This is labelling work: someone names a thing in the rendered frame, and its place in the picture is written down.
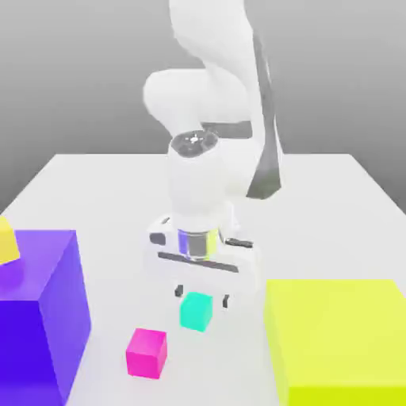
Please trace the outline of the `small yellow cube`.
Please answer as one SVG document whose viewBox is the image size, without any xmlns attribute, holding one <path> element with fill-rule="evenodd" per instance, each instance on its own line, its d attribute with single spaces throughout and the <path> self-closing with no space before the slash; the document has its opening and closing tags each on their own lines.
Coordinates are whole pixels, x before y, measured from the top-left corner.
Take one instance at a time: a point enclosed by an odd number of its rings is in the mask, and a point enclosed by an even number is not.
<svg viewBox="0 0 406 406">
<path fill-rule="evenodd" d="M 18 260 L 20 251 L 14 230 L 4 216 L 0 216 L 0 265 Z"/>
</svg>

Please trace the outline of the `small magenta cube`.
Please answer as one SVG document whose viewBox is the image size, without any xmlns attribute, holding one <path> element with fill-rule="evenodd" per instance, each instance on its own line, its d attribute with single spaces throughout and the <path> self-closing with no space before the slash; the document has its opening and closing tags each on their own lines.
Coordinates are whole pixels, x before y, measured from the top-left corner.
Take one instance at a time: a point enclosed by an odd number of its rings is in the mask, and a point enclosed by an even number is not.
<svg viewBox="0 0 406 406">
<path fill-rule="evenodd" d="M 166 332 L 137 328 L 125 356 L 130 376 L 159 379 L 167 360 Z"/>
</svg>

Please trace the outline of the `large purple box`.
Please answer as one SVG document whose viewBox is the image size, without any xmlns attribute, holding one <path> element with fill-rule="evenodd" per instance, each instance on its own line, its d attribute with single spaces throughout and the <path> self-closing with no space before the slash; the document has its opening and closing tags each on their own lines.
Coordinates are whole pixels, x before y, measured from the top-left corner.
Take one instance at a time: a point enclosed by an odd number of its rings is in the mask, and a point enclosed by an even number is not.
<svg viewBox="0 0 406 406">
<path fill-rule="evenodd" d="M 18 230 L 0 265 L 0 406 L 65 406 L 90 335 L 74 230 Z"/>
</svg>

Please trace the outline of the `small teal cube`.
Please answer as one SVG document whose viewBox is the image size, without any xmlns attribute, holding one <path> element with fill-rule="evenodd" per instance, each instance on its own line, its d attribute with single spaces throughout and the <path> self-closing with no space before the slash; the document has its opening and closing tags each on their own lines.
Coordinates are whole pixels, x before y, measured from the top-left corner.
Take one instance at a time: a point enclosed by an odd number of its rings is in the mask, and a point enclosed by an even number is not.
<svg viewBox="0 0 406 406">
<path fill-rule="evenodd" d="M 213 297 L 189 292 L 181 303 L 179 323 L 190 330 L 204 332 L 213 316 Z"/>
</svg>

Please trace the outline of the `large yellow box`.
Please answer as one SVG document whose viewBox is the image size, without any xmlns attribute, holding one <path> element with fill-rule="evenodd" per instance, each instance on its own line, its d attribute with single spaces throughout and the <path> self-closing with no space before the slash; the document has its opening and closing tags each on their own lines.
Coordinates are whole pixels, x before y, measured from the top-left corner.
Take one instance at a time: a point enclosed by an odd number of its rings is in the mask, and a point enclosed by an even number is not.
<svg viewBox="0 0 406 406">
<path fill-rule="evenodd" d="M 390 279 L 270 279 L 280 406 L 406 406 L 406 297 Z"/>
</svg>

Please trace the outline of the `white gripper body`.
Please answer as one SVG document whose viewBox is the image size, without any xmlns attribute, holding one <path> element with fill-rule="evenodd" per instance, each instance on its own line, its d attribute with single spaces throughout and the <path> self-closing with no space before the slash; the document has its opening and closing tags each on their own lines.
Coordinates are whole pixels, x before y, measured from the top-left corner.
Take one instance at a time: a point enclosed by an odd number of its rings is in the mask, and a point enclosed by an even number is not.
<svg viewBox="0 0 406 406">
<path fill-rule="evenodd" d="M 186 292 L 245 296 L 259 289 L 261 270 L 253 248 L 220 245 L 206 257 L 189 258 L 173 248 L 144 248 L 144 270 L 159 282 Z"/>
</svg>

